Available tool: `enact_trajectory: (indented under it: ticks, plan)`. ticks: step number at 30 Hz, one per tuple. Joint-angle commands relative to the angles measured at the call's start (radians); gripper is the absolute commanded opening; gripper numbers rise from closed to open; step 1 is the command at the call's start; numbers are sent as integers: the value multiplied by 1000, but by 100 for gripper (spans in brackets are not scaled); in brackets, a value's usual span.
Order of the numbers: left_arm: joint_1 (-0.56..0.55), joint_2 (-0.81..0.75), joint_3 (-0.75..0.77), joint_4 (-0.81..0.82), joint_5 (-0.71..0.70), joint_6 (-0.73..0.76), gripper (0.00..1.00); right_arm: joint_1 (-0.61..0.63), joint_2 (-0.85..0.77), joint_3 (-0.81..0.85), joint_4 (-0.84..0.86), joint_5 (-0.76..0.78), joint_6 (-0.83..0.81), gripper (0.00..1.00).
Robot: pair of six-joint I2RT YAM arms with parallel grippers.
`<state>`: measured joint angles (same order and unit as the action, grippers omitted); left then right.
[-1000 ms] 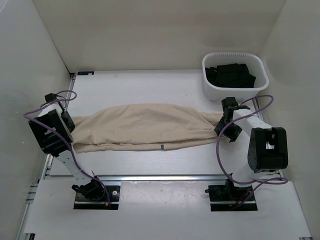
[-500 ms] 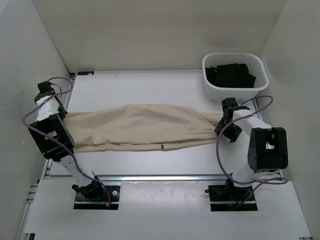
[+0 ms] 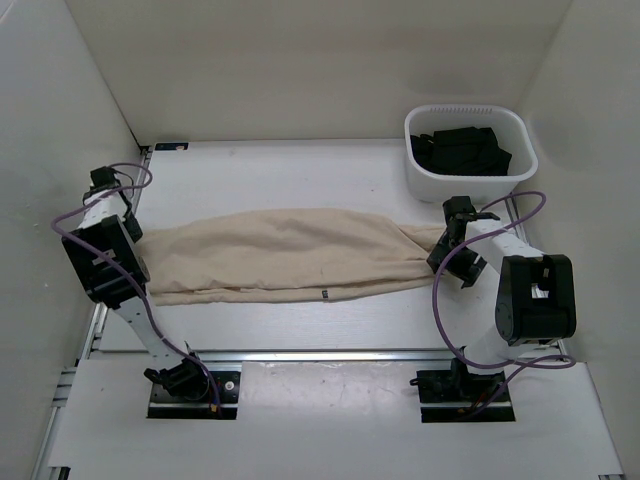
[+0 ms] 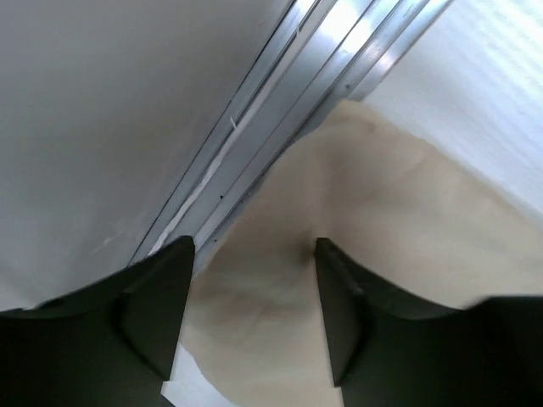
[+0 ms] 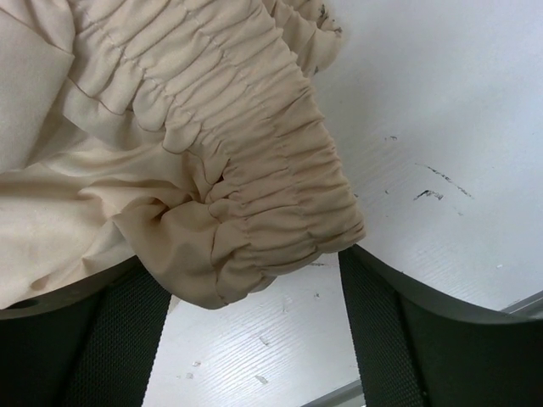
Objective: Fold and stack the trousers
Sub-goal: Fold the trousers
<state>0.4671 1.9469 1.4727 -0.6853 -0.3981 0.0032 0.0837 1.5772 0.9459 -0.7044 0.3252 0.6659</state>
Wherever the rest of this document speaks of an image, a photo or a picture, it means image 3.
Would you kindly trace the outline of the beige trousers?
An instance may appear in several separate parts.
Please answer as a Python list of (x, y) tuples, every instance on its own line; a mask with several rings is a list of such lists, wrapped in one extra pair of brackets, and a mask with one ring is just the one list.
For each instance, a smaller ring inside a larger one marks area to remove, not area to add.
[(337, 302), (432, 283), (444, 229), (334, 208), (241, 212), (146, 232), (159, 306)]

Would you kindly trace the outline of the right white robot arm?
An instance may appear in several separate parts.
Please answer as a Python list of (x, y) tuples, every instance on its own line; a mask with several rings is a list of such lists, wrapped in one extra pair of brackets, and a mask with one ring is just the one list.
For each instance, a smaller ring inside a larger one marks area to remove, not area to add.
[(570, 338), (577, 328), (571, 260), (544, 253), (521, 240), (514, 223), (505, 224), (467, 196), (443, 204), (446, 228), (427, 259), (437, 280), (450, 274), (470, 288), (486, 267), (499, 276), (494, 320), (476, 341), (457, 347), (441, 337), (454, 358), (446, 370), (417, 375), (418, 387), (435, 402), (487, 398), (502, 387), (505, 367), (522, 355)]

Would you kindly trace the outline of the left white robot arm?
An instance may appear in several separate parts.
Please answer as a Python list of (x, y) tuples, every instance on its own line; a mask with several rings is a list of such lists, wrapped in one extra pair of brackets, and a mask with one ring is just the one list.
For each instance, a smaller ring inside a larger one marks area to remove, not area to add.
[(150, 274), (135, 244), (143, 232), (133, 211), (133, 193), (148, 186), (152, 174), (143, 168), (141, 184), (122, 183), (126, 164), (94, 169), (82, 206), (51, 223), (86, 295), (118, 313), (158, 362), (144, 376), (170, 396), (198, 401), (210, 394), (212, 380), (197, 354), (179, 347), (161, 331), (147, 284)]

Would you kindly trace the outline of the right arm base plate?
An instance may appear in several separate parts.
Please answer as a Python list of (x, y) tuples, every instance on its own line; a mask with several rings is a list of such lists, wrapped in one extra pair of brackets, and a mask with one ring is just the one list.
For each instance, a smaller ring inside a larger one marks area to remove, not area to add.
[(409, 385), (417, 389), (424, 424), (515, 422), (507, 389), (489, 401), (505, 380), (504, 373), (470, 374), (463, 365), (419, 370)]

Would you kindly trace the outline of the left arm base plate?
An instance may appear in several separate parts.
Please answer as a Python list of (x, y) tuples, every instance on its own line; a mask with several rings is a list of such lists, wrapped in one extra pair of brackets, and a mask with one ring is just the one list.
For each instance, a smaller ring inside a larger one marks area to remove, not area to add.
[(174, 420), (235, 420), (241, 372), (229, 369), (200, 372), (184, 360), (171, 369), (147, 368), (152, 384), (147, 417)]

